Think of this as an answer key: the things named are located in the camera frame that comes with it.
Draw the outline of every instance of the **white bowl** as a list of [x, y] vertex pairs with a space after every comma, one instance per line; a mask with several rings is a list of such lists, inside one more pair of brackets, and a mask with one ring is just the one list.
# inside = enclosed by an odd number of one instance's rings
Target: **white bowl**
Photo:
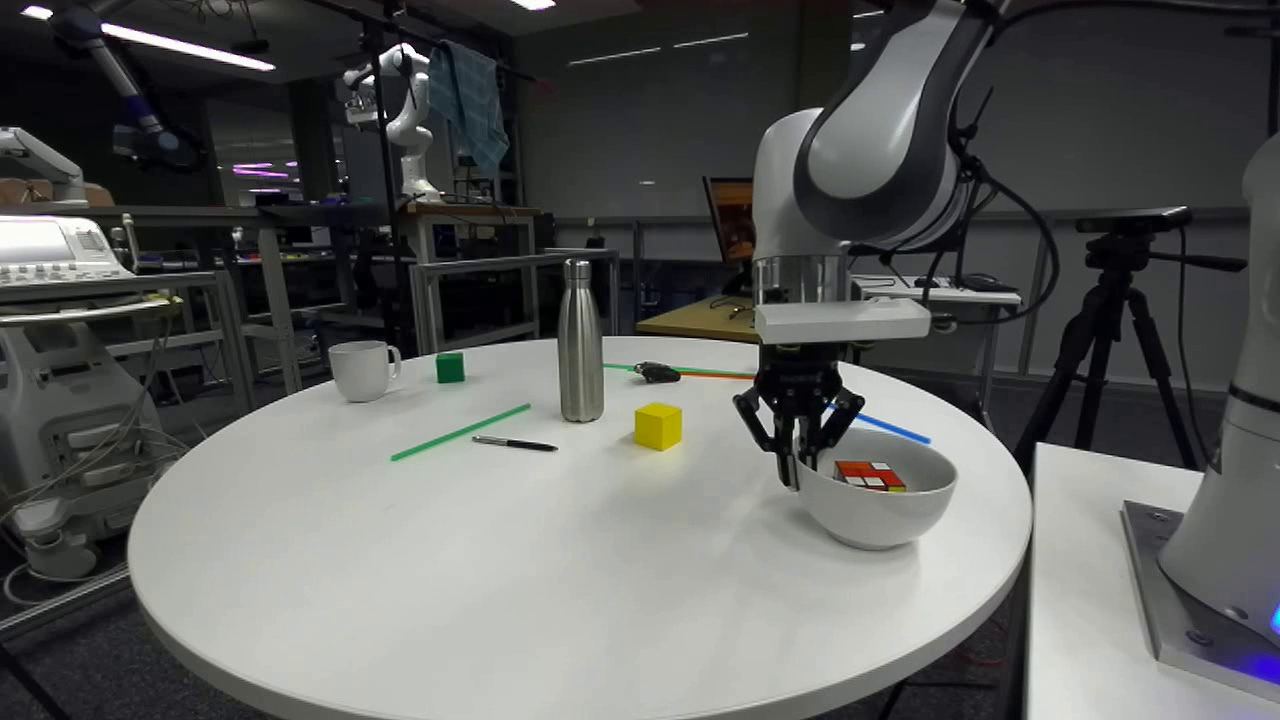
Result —
[[[899, 473], [910, 490], [877, 490], [835, 480], [835, 460], [877, 460]], [[824, 460], [800, 473], [800, 504], [846, 545], [899, 548], [925, 536], [952, 504], [956, 464], [883, 430], [851, 427]]]

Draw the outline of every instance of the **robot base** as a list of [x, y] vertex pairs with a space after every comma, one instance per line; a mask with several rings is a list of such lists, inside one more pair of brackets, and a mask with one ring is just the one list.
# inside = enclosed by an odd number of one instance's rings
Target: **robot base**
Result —
[[1155, 658], [1215, 685], [1234, 685], [1250, 694], [1280, 698], [1280, 648], [1183, 597], [1165, 577], [1159, 548], [1172, 538], [1183, 515], [1147, 504], [1126, 504], [1119, 520]]

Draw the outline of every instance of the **black pen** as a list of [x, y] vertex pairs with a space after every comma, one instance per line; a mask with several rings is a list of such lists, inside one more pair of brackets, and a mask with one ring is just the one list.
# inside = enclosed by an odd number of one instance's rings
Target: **black pen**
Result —
[[528, 447], [528, 452], [555, 452], [555, 442], [509, 439], [509, 436], [474, 436], [474, 442]]

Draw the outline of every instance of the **white mug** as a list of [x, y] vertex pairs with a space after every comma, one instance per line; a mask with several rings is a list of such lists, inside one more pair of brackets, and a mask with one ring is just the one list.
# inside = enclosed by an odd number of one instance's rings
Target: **white mug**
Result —
[[328, 349], [332, 382], [349, 402], [379, 401], [389, 393], [394, 364], [402, 375], [402, 352], [383, 338], [352, 338]]

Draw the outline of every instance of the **lab room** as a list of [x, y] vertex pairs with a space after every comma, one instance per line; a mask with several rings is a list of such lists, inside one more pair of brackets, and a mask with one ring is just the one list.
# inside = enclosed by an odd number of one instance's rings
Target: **lab room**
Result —
[[1280, 0], [0, 0], [4, 720], [1280, 720]]

